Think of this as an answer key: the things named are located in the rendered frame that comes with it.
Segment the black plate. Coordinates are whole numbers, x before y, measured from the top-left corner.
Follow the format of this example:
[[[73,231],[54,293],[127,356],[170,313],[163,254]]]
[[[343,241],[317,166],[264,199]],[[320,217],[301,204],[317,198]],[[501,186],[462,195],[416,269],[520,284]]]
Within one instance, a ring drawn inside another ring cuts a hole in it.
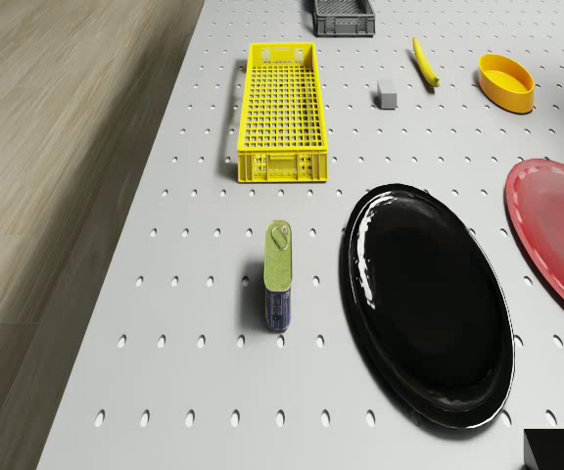
[[[437,425],[474,429],[503,409],[515,371],[508,305],[468,227],[401,183],[355,204],[340,251],[346,315],[374,376]]]

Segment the yellow basket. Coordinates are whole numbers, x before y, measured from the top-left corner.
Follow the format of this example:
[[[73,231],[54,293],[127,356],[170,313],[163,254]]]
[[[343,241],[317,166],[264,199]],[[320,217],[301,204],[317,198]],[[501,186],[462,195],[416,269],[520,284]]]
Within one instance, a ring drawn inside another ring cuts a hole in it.
[[[241,183],[328,179],[327,132],[314,43],[250,45],[237,158]]]

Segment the red plate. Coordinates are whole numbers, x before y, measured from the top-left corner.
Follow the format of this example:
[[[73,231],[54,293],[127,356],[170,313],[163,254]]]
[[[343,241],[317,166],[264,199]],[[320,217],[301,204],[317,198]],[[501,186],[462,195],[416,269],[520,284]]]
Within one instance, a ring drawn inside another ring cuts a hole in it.
[[[564,164],[529,159],[506,176],[504,200],[521,245],[564,300]]]

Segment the banana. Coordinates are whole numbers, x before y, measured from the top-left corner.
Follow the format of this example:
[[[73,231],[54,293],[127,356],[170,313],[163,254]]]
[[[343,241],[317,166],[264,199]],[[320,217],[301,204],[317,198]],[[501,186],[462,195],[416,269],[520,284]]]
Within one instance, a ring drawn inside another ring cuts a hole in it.
[[[417,66],[420,69],[426,83],[431,87],[439,87],[441,84],[440,79],[432,70],[417,37],[412,38],[412,45]]]

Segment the grey cube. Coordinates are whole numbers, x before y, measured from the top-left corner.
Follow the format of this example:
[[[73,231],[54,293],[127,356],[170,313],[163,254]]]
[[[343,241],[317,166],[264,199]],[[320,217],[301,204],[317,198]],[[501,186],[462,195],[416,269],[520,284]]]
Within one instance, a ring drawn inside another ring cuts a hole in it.
[[[390,79],[377,81],[377,104],[381,110],[395,110],[398,107],[398,93]]]

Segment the yellow bowl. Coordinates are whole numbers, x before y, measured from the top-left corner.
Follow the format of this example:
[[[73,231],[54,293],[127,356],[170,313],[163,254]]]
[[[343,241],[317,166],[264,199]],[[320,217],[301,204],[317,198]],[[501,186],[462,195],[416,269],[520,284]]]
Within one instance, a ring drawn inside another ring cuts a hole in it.
[[[499,54],[482,55],[478,81],[484,94],[499,107],[515,114],[533,110],[535,81],[516,61]]]

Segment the flat-sided can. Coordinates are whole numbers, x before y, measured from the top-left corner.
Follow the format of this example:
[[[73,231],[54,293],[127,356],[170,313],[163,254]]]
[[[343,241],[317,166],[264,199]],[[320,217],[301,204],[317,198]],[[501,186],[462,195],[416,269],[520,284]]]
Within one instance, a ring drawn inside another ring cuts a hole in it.
[[[291,322],[292,230],[285,220],[266,228],[263,282],[265,321],[273,331],[286,331]]]

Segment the dark grey basket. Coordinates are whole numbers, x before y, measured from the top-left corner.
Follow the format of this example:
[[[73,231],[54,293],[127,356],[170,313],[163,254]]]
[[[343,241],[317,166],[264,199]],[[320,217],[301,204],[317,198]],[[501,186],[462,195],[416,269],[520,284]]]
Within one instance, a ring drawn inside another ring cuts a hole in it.
[[[376,30],[370,0],[313,0],[316,36],[372,37]]]

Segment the black stove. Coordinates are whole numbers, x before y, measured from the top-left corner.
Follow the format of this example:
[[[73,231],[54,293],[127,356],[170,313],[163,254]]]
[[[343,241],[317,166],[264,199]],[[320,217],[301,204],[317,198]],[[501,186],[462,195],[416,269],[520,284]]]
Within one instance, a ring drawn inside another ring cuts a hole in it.
[[[524,468],[564,470],[564,429],[525,429]]]

